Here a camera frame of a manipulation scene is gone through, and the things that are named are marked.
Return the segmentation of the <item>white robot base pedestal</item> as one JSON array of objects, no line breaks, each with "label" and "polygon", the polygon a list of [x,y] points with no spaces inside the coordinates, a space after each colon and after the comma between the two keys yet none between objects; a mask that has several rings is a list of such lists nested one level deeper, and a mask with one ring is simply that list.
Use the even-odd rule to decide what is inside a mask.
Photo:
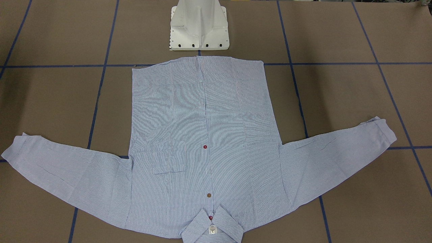
[{"label": "white robot base pedestal", "polygon": [[218,0],[180,0],[171,8],[169,49],[216,51],[230,47],[226,7]]}]

